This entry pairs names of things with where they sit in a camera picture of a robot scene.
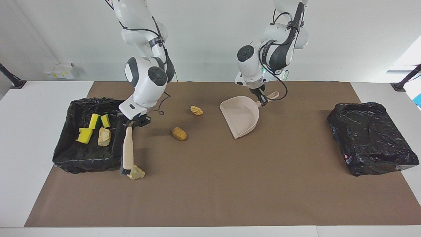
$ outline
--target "yellow sponge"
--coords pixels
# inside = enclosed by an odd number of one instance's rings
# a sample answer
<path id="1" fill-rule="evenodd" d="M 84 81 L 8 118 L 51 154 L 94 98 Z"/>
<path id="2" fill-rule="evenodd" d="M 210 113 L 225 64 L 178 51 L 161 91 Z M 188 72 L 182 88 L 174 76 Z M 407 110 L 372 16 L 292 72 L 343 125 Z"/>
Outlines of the yellow sponge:
<path id="1" fill-rule="evenodd" d="M 79 138 L 76 141 L 83 144 L 88 144 L 93 134 L 93 130 L 89 128 L 79 128 L 79 133 Z"/>
<path id="2" fill-rule="evenodd" d="M 102 126 L 104 128 L 111 127 L 111 123 L 109 122 L 108 114 L 101 116 Z"/>
<path id="3" fill-rule="evenodd" d="M 89 129 L 95 129 L 99 124 L 99 114 L 93 113 L 91 117 L 91 122 L 89 123 Z"/>

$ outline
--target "brown paper mat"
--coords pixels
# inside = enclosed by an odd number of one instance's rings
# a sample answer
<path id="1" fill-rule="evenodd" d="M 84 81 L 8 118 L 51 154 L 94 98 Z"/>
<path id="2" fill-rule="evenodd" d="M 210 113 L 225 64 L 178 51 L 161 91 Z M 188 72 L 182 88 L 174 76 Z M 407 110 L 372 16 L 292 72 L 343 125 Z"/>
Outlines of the brown paper mat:
<path id="1" fill-rule="evenodd" d="M 257 127 L 231 136 L 219 104 L 252 97 L 233 83 L 168 85 L 173 97 L 134 131 L 135 163 L 72 175 L 53 168 L 25 226 L 420 225 L 421 207 L 400 172 L 352 176 L 326 117 L 359 102 L 349 83 L 287 82 L 290 95 L 261 108 Z M 270 93 L 282 86 L 268 83 Z M 124 82 L 95 82 L 89 97 L 126 99 Z M 192 115 L 191 105 L 204 110 Z M 171 136 L 174 127 L 188 138 Z"/>

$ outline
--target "dustpan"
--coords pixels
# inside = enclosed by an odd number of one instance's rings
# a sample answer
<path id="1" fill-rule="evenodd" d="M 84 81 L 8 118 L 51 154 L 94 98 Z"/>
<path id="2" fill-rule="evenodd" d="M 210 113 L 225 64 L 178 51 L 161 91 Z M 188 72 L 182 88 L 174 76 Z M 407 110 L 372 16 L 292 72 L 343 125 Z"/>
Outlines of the dustpan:
<path id="1" fill-rule="evenodd" d="M 267 97 L 276 99 L 279 97 L 279 92 L 273 92 Z M 219 108 L 234 139 L 248 134 L 256 127 L 259 120 L 260 107 L 261 103 L 259 101 L 253 101 L 246 96 L 237 96 L 221 103 Z"/>

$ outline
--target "brush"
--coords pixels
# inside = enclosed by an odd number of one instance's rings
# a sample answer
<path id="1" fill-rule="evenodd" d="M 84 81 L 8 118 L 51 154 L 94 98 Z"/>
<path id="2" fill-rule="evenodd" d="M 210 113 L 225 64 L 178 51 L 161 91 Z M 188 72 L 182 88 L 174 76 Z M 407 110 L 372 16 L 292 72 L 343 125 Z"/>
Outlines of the brush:
<path id="1" fill-rule="evenodd" d="M 129 175 L 133 169 L 133 132 L 134 121 L 131 121 L 126 128 L 126 137 L 123 142 L 123 158 L 121 160 L 120 171 L 122 175 Z"/>

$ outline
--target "sponge piece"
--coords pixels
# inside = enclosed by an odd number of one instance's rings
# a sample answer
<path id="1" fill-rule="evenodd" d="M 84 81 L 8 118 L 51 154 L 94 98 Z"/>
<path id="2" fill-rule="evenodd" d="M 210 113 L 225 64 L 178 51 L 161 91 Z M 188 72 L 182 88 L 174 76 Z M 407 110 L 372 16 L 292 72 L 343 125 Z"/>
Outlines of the sponge piece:
<path id="1" fill-rule="evenodd" d="M 89 123 L 89 129 L 95 129 L 99 125 L 99 114 L 93 113 L 91 117 L 91 122 Z"/>
<path id="2" fill-rule="evenodd" d="M 109 122 L 108 114 L 101 116 L 102 126 L 104 128 L 111 127 L 111 123 Z"/>
<path id="3" fill-rule="evenodd" d="M 133 165 L 133 169 L 130 171 L 130 174 L 128 174 L 127 176 L 131 180 L 136 180 L 136 179 L 145 177 L 145 175 L 146 175 L 146 173 L 143 170 L 141 170 L 136 165 Z"/>
<path id="4" fill-rule="evenodd" d="M 98 145 L 108 146 L 111 141 L 111 131 L 106 128 L 99 129 Z"/>
<path id="5" fill-rule="evenodd" d="M 79 133 L 79 138 L 76 141 L 83 144 L 88 144 L 93 134 L 93 130 L 89 128 L 79 128 Z"/>

